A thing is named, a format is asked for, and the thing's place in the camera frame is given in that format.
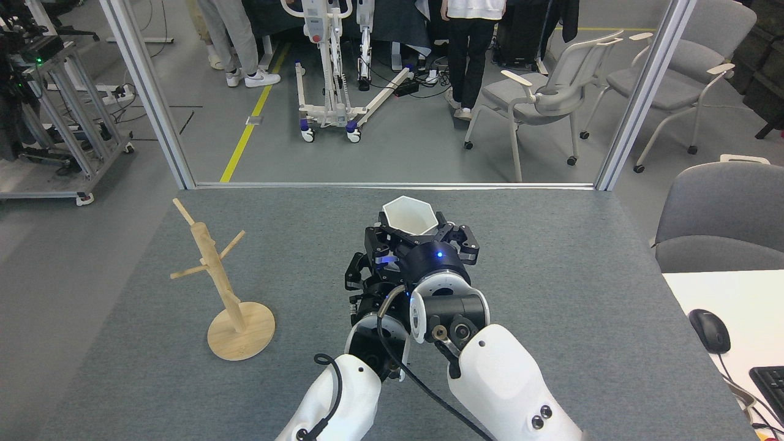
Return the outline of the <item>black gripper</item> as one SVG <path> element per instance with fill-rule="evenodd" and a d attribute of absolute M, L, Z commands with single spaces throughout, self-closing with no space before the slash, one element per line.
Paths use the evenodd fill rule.
<path fill-rule="evenodd" d="M 401 274 L 388 266 L 380 268 L 370 258 L 401 258 L 423 242 L 423 236 L 412 235 L 386 224 L 365 228 L 365 253 L 355 253 L 344 274 L 345 290 L 350 295 L 350 323 L 356 325 L 370 313 L 378 313 L 393 288 L 403 283 Z"/>
<path fill-rule="evenodd" d="M 467 224 L 447 221 L 443 213 L 435 213 L 437 231 L 434 242 L 416 245 L 401 257 L 401 276 L 407 288 L 415 288 L 429 274 L 442 270 L 454 271 L 469 285 L 466 265 L 476 265 L 480 247 Z"/>

